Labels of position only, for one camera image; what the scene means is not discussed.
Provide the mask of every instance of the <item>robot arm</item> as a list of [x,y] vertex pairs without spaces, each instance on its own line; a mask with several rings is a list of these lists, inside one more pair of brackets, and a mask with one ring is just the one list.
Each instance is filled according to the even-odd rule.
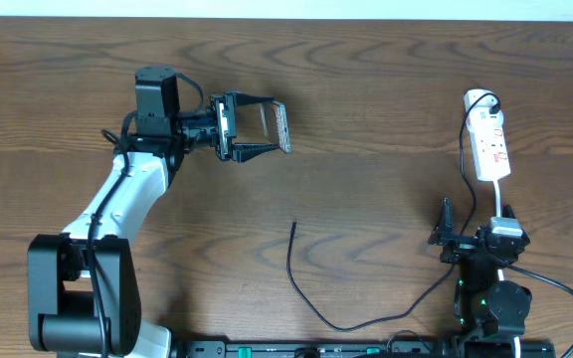
[[[200,94],[201,104],[191,112],[180,111],[177,77]],[[125,118],[107,180],[59,235],[38,235],[28,249],[29,334],[35,349],[98,356],[104,345],[112,356],[169,356],[171,332],[141,319],[131,260],[130,248],[147,213],[170,186],[184,155],[197,148],[214,147],[222,161],[240,163],[278,148],[290,152],[285,108],[273,97],[227,92],[211,95],[203,110],[202,96],[198,85],[169,67],[136,72],[137,111]],[[262,106],[267,138],[268,127],[279,128],[271,136],[276,144],[234,142],[236,108],[248,104]],[[266,115],[268,109],[273,109],[273,117]],[[133,119],[136,131],[128,133]],[[272,119],[277,124],[268,125]],[[88,260],[90,248],[94,267]],[[94,292],[65,290],[64,281],[90,277],[91,271],[96,272]],[[100,301],[105,330],[99,320]]]

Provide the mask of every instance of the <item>power strip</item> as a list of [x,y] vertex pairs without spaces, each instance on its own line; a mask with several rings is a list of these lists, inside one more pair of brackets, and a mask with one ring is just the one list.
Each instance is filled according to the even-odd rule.
[[[469,90],[464,95],[466,111],[485,93],[491,93],[491,91]],[[480,181],[496,181],[510,173],[503,134],[503,111],[490,113],[490,108],[495,104],[496,98],[487,95],[475,105],[466,119],[466,127],[473,144],[477,179]]]

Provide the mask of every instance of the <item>white wall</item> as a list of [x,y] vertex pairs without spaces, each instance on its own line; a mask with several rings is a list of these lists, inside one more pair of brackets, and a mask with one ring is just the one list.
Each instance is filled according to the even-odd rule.
[[0,16],[573,21],[573,0],[0,0]]

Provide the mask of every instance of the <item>white power strip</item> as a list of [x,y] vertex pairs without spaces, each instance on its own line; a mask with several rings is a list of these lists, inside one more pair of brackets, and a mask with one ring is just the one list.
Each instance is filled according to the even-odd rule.
[[[471,89],[464,95],[466,111],[485,93],[486,89]],[[484,97],[470,111],[466,119],[466,127],[470,132],[473,144],[473,156],[477,179],[480,181],[496,181],[510,173],[505,136],[503,135],[503,112],[490,113],[490,108],[496,104],[492,95]]]

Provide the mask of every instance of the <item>wood grain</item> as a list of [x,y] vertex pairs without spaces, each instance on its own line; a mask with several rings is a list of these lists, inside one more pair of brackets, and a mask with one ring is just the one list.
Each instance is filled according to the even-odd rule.
[[[133,73],[159,63],[206,93],[277,96],[295,153],[186,158],[133,250],[146,318],[234,340],[458,330],[453,277],[405,319],[332,332],[290,287],[285,259],[298,219],[294,274],[323,314],[349,325],[404,311],[448,268],[426,244],[441,199],[460,222],[469,209],[457,133],[472,87],[504,103],[504,201],[532,238],[520,264],[573,287],[571,23],[0,18],[0,357],[45,356],[27,337],[28,244],[89,202],[110,165],[99,129],[119,127]],[[183,106],[195,100],[182,89]],[[256,120],[242,130],[256,135]],[[477,225],[492,192],[475,185]],[[564,351],[573,298],[507,275],[533,292],[526,337]]]

